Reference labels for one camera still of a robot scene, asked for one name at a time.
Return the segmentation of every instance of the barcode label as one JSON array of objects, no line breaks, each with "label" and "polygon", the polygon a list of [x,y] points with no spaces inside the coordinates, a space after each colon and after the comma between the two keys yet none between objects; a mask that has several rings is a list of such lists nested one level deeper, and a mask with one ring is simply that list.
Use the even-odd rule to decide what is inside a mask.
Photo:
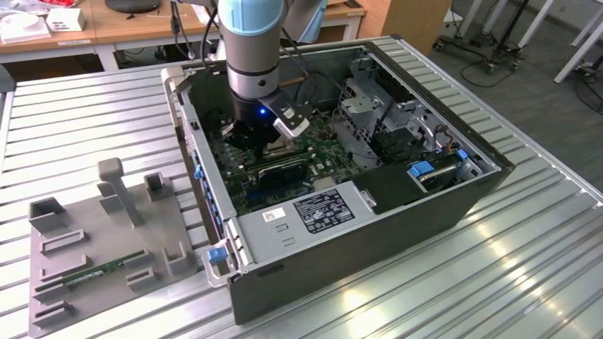
[{"label": "barcode label", "polygon": [[90,44],[91,40],[72,40],[72,41],[62,41],[58,42],[59,46],[70,46],[72,44]]}]

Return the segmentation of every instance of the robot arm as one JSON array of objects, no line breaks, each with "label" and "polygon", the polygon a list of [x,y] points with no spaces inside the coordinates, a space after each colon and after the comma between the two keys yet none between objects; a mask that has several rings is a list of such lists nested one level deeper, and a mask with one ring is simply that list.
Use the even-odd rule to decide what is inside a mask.
[{"label": "robot arm", "polygon": [[210,10],[218,5],[235,103],[226,141],[238,148],[258,149],[279,134],[298,137],[310,125],[313,108],[294,103],[279,89],[281,38],[286,30],[298,42],[317,40],[327,0],[185,1]]}]

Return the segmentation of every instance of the metal bracket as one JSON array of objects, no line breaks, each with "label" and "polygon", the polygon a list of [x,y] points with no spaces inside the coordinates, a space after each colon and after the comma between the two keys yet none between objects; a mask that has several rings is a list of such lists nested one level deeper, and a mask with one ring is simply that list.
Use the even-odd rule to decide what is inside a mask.
[{"label": "metal bracket", "polygon": [[175,93],[179,85],[185,82],[187,76],[181,66],[165,68],[161,74],[163,91],[166,93],[166,101],[169,102],[170,116],[173,118],[173,125],[174,127],[178,127],[181,126],[181,123],[178,121],[177,107],[174,105],[173,94]]}]

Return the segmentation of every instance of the cable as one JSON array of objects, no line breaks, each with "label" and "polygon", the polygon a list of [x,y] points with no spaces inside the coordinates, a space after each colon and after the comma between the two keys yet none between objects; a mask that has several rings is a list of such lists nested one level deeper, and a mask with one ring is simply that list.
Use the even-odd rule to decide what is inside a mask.
[{"label": "cable", "polygon": [[[322,71],[314,71],[314,70],[311,70],[311,71],[310,71],[310,74],[319,75],[319,76],[322,76],[325,79],[333,81],[331,84],[334,85],[334,87],[339,90],[339,92],[343,91],[342,85],[339,85],[339,84],[333,80],[333,78],[330,78]],[[305,79],[305,80],[303,80],[302,84],[298,86],[298,89],[297,89],[297,91],[295,91],[295,96],[294,96],[295,103],[299,102],[299,96],[301,96],[302,87],[303,87],[303,84],[306,83],[307,80],[309,80],[309,79]],[[318,92],[318,89],[319,89],[318,87],[319,87],[319,86],[315,86],[315,87],[314,87],[313,94],[310,95],[309,100],[311,100],[311,99],[314,98],[314,96],[317,95],[317,92]]]},{"label": "cable", "polygon": [[510,76],[513,76],[513,75],[515,74],[515,71],[513,71],[510,74],[507,74],[505,77],[502,77],[501,80],[498,80],[495,83],[491,83],[491,84],[489,84],[489,85],[483,85],[483,84],[481,84],[481,83],[475,83],[474,81],[471,81],[471,80],[466,77],[465,71],[466,71],[469,68],[471,68],[471,67],[474,67],[475,65],[478,65],[478,64],[482,64],[482,61],[478,61],[478,62],[474,62],[473,64],[469,64],[469,65],[465,66],[463,69],[461,70],[461,76],[463,77],[463,79],[466,80],[466,82],[469,82],[471,85],[475,85],[475,86],[478,86],[478,87],[482,87],[482,88],[493,88],[493,87],[495,87],[498,84],[501,84],[505,80],[507,80],[507,78],[509,78]]},{"label": "cable", "polygon": [[[182,26],[182,20],[181,20],[181,12],[178,10],[178,4],[175,2],[170,3],[171,8],[173,8],[173,19],[171,19],[171,24],[173,24],[173,33],[174,33],[174,42],[177,45],[177,49],[181,52],[181,54],[185,56],[185,58],[191,59],[191,43],[189,42],[189,38],[187,35],[185,33],[185,28]],[[189,53],[185,53],[185,51],[181,48],[181,44],[178,43],[178,34],[183,33],[185,36],[185,40],[187,42],[187,49],[189,49]]]},{"label": "cable", "polygon": [[493,5],[490,5],[489,12],[486,13],[486,16],[485,16],[485,18],[483,18],[483,20],[482,20],[482,23],[479,24],[479,30],[481,30],[482,32],[483,32],[483,26],[486,25],[486,22],[487,22],[487,20],[490,19],[490,15],[493,14],[494,6],[497,6],[497,4],[499,3],[499,1],[501,1],[501,0],[494,1]]},{"label": "cable", "polygon": [[207,25],[206,25],[205,38],[201,41],[201,61],[203,62],[206,69],[207,69],[207,61],[206,61],[207,36],[210,35],[210,29],[211,29],[213,24],[217,25],[217,15],[218,15],[218,7],[214,7],[214,12],[211,13],[210,21],[207,21]]},{"label": "cable", "polygon": [[126,53],[126,54],[130,54],[130,55],[139,55],[141,53],[145,52],[146,49],[147,49],[147,47],[143,47],[143,48],[141,49],[141,51],[138,51],[138,52],[129,52],[129,51],[125,51],[125,53]]},{"label": "cable", "polygon": [[297,89],[295,97],[294,97],[295,103],[298,103],[301,101],[301,92],[302,92],[302,87],[303,87],[303,84],[306,83],[306,81],[311,80],[313,84],[314,84],[313,95],[310,96],[309,99],[311,99],[314,97],[314,95],[317,94],[319,86],[317,84],[317,79],[311,75],[309,68],[302,64],[301,60],[298,60],[298,58],[291,54],[291,52],[287,51],[287,48],[283,48],[283,50],[285,50],[285,53],[287,54],[287,56],[290,57],[290,59],[294,60],[295,64],[298,65],[298,67],[302,69],[302,72],[303,72],[305,80]]},{"label": "cable", "polygon": [[434,129],[435,135],[434,135],[434,141],[437,140],[435,136],[439,133],[443,133],[449,137],[449,143],[446,144],[446,152],[450,153],[453,151],[453,143],[454,143],[454,136],[451,132],[449,131],[449,126],[446,125],[438,125]]},{"label": "cable", "polygon": [[598,97],[598,99],[601,100],[601,103],[603,103],[603,97],[597,93],[597,90],[593,88],[593,86],[586,82],[586,80],[582,77],[578,77],[577,79],[577,83],[574,85],[574,91],[577,92],[577,97],[578,99],[582,101],[582,103],[587,106],[587,108],[590,108],[597,114],[603,115],[602,109],[597,109],[591,104],[589,104],[589,102],[585,100],[585,98],[581,95],[579,89],[578,89],[578,84],[579,83],[585,83],[586,87],[591,90],[593,94],[595,94],[595,96]]},{"label": "cable", "polygon": [[390,102],[387,103],[386,112],[381,116],[379,120],[375,123],[374,127],[374,137],[378,134],[379,127],[382,126],[383,122],[386,121],[387,116],[390,115],[390,112],[394,110],[394,105],[397,104],[397,101],[394,98],[390,99]]},{"label": "cable", "polygon": [[459,28],[459,25],[457,24],[457,17],[455,17],[455,15],[454,15],[454,0],[451,1],[451,12],[453,12],[453,24],[454,24],[454,28],[455,28],[455,30],[457,30],[457,32],[455,32],[455,34],[454,34],[454,37],[455,37],[455,38],[457,38],[457,37],[463,38],[463,37],[461,36],[461,28]]},{"label": "cable", "polygon": [[379,157],[370,157],[369,155],[362,155],[361,153],[353,152],[351,150],[349,151],[349,153],[358,155],[359,157],[365,157],[367,159],[375,159],[375,160],[381,159]]},{"label": "cable", "polygon": [[490,58],[487,57],[487,55],[485,55],[483,53],[479,53],[478,51],[474,51],[473,49],[466,48],[462,44],[455,44],[451,41],[447,41],[446,43],[451,44],[453,46],[455,46],[458,49],[461,49],[465,52],[470,52],[470,53],[473,53],[475,55],[479,55],[482,57],[483,61],[486,61],[489,63],[491,62]]},{"label": "cable", "polygon": [[290,36],[290,33],[287,32],[287,30],[286,30],[285,28],[283,28],[282,30],[283,30],[285,37],[287,38],[287,40],[289,40],[289,42],[290,42],[290,44],[291,44],[291,47],[294,48],[294,51],[297,52],[298,57],[301,58],[301,61],[298,61],[298,60],[294,58],[294,56],[291,55],[290,51],[287,51],[287,48],[283,48],[285,53],[287,53],[287,55],[290,56],[290,58],[294,59],[297,65],[301,67],[303,73],[306,74],[306,76],[310,77],[310,66],[309,66],[309,63],[306,62],[306,58],[305,58],[303,55],[302,55],[301,49],[298,48],[298,45],[297,45],[294,39],[291,39],[291,36]]}]

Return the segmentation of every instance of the power supply label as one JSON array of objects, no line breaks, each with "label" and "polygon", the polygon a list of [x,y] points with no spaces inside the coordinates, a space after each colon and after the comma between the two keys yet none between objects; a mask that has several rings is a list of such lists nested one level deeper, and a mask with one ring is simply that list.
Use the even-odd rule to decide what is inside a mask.
[{"label": "power supply label", "polygon": [[355,218],[337,189],[294,203],[310,233],[319,233]]}]

